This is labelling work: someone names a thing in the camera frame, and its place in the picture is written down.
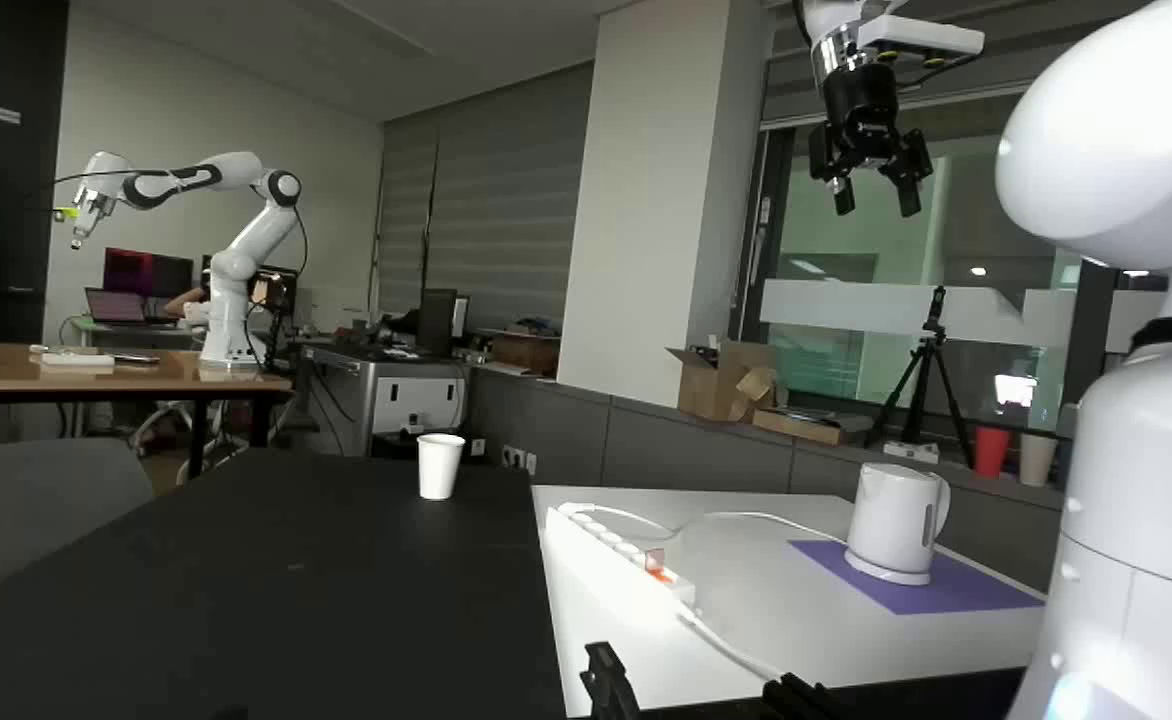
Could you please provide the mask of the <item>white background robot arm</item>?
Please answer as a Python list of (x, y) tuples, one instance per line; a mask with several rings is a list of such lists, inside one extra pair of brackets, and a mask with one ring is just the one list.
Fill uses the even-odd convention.
[(209, 264), (200, 366), (265, 366), (265, 343), (248, 332), (248, 289), (298, 222), (305, 183), (295, 174), (272, 167), (254, 151), (216, 151), (169, 167), (140, 167), (116, 151), (92, 151), (88, 163), (71, 174), (71, 183), (71, 202), (55, 207), (71, 241), (88, 241), (116, 207), (152, 213), (186, 191), (250, 191), (254, 213), (216, 244)]

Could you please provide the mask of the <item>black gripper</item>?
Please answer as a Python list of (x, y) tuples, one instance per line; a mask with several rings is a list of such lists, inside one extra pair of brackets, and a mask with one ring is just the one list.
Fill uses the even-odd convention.
[(852, 167), (896, 182), (900, 218), (920, 213), (932, 156), (920, 134), (900, 134), (896, 71), (889, 63), (837, 70), (820, 83), (823, 121), (810, 134), (810, 174), (826, 182), (837, 218), (854, 213)]

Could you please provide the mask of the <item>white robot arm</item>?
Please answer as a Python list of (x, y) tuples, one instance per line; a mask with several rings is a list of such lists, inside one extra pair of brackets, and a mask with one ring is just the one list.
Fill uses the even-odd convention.
[(1096, 27), (1011, 108), (994, 195), (1027, 238), (1169, 282), (1075, 408), (1039, 639), (1009, 720), (1172, 720), (1172, 0)]

